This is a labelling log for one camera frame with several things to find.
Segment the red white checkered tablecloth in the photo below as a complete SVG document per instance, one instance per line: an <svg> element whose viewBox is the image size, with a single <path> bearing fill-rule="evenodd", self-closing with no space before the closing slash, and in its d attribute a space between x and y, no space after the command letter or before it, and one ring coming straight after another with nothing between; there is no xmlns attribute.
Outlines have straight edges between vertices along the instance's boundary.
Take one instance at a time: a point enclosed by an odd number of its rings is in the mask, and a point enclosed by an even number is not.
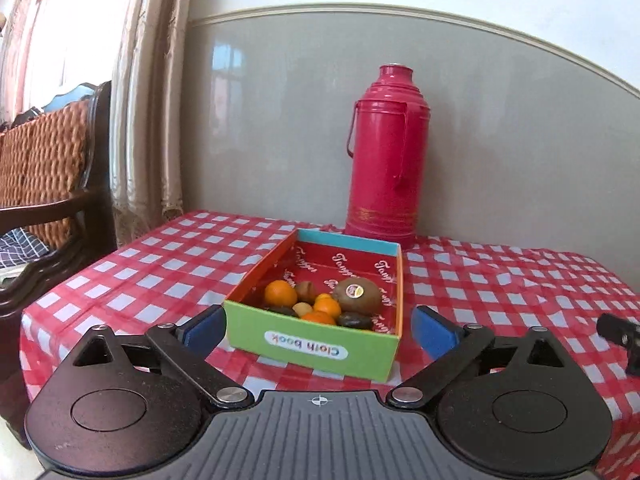
<svg viewBox="0 0 640 480"><path fill-rule="evenodd" d="M88 328L140 334L183 323L224 300L243 274L294 228L285 220L197 211L80 271L23 313L20 363L35 396ZM639 297L588 257L550 249L422 237L404 255L405 304L425 304L451 321L518 336L550 328L608 404L614 422L599 470L639 473L639 382L626 352L601 338L598 317L639 317Z"/></svg>

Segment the dark brown fruit in box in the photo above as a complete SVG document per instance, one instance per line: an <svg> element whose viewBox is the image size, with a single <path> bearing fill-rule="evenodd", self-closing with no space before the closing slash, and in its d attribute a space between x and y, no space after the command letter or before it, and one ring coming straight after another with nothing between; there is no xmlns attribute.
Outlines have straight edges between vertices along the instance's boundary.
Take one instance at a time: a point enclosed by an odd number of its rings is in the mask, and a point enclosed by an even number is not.
<svg viewBox="0 0 640 480"><path fill-rule="evenodd" d="M337 319L336 324L353 330L372 330L373 321L370 315L358 312L343 312Z"/></svg>

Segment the orange tangerine in box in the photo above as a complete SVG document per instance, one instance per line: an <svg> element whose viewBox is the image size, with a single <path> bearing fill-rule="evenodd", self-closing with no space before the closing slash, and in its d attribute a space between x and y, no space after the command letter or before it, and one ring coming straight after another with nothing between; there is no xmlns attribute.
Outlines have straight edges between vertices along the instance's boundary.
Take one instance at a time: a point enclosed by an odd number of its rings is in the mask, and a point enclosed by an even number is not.
<svg viewBox="0 0 640 480"><path fill-rule="evenodd" d="M285 280L274 280L264 289L264 304L267 307L292 308L296 302L297 292Z"/></svg>

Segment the large brown kiwi with sticker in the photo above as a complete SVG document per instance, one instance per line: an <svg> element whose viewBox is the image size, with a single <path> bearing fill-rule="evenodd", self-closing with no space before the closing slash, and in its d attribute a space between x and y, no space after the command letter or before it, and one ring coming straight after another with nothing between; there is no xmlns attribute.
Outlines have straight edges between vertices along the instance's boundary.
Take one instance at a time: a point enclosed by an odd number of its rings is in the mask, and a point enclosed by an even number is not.
<svg viewBox="0 0 640 480"><path fill-rule="evenodd" d="M376 315L382 311L381 289L367 278L345 278L336 285L331 296L346 312Z"/></svg>

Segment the small reddish fruit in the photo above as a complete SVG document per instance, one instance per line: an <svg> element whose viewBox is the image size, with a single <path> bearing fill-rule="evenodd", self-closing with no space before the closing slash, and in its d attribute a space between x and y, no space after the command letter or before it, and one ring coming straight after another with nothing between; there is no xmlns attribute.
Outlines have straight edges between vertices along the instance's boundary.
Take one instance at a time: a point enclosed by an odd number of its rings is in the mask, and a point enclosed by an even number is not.
<svg viewBox="0 0 640 480"><path fill-rule="evenodd" d="M314 312L314 307L311 304L307 304L306 302L301 301L297 304L294 304L292 310L299 318L303 318L304 316Z"/></svg>

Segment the dark fruit on table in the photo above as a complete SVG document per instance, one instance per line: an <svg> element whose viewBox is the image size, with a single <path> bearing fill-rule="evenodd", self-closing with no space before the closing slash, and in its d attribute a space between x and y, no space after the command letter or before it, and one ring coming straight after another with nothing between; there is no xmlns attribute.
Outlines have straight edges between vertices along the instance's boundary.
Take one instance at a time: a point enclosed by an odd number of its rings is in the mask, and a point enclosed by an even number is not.
<svg viewBox="0 0 640 480"><path fill-rule="evenodd" d="M301 281L294 287L297 301L305 304L314 304L318 296L317 287L311 281Z"/></svg>

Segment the orange tangerine on table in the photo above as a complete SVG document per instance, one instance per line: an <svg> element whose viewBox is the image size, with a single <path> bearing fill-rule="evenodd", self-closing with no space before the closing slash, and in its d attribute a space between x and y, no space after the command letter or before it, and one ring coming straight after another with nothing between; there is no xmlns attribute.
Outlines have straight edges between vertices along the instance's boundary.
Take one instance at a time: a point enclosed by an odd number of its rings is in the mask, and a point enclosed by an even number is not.
<svg viewBox="0 0 640 480"><path fill-rule="evenodd" d="M335 326L335 320L331 315L326 314L326 312L321 311L311 311L300 318L302 321L318 323L324 325L333 325Z"/></svg>

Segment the orange tangerine far right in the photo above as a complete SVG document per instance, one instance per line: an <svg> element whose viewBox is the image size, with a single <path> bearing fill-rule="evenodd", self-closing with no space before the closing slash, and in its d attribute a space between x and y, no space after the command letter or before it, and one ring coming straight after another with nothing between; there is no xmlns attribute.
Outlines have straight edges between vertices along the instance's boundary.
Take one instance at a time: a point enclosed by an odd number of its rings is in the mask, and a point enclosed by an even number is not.
<svg viewBox="0 0 640 480"><path fill-rule="evenodd" d="M333 299L332 296L330 294L328 294L327 292L322 292L321 294L319 294L316 299L314 300L314 302L319 302L325 299Z"/></svg>

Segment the colourful cardboard box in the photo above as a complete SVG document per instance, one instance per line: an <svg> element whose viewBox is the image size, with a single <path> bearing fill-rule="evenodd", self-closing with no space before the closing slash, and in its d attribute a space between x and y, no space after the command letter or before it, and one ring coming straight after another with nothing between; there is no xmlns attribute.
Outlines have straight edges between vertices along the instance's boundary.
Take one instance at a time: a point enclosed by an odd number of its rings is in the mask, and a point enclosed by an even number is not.
<svg viewBox="0 0 640 480"><path fill-rule="evenodd" d="M346 280L366 278L381 293L380 312L363 328L303 321L268 306L265 290L281 280L329 294ZM404 266L398 244L297 229L280 240L224 300L233 347L269 359L343 376L386 382L404 331Z"/></svg>

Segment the blue plaid cloth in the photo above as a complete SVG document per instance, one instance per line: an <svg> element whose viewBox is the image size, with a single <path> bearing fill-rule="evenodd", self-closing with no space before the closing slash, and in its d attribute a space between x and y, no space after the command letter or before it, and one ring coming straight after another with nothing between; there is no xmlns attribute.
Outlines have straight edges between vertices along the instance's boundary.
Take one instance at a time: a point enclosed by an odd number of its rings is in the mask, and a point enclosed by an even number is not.
<svg viewBox="0 0 640 480"><path fill-rule="evenodd" d="M16 228L0 238L0 266L13 268L31 263L47 255L50 248L31 232Z"/></svg>

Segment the pink thermos flask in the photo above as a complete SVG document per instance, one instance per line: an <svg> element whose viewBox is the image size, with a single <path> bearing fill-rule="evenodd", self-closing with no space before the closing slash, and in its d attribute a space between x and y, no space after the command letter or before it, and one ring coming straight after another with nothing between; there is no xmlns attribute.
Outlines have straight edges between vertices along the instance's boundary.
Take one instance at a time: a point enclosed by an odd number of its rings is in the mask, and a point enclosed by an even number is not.
<svg viewBox="0 0 640 480"><path fill-rule="evenodd" d="M405 65L380 67L355 103L346 143L346 232L408 247L416 239L431 111Z"/></svg>

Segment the woven rattan seat cushion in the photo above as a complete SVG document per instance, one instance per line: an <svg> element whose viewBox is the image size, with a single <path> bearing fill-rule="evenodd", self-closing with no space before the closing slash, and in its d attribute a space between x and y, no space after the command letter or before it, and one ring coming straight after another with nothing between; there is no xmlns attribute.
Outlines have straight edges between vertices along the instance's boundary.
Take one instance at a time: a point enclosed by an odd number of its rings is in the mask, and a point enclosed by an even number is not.
<svg viewBox="0 0 640 480"><path fill-rule="evenodd" d="M91 101L71 102L1 135L1 232L31 232L58 250L78 235L79 216L101 194L88 170Z"/></svg>

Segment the beige embroidered curtain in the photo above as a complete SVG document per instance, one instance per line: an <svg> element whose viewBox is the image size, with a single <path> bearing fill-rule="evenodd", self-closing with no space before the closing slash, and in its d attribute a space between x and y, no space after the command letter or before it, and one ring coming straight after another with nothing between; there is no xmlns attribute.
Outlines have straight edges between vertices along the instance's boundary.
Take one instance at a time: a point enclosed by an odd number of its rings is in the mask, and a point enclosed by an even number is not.
<svg viewBox="0 0 640 480"><path fill-rule="evenodd" d="M110 108L119 246L183 214L180 105L189 6L190 0L129 0Z"/></svg>

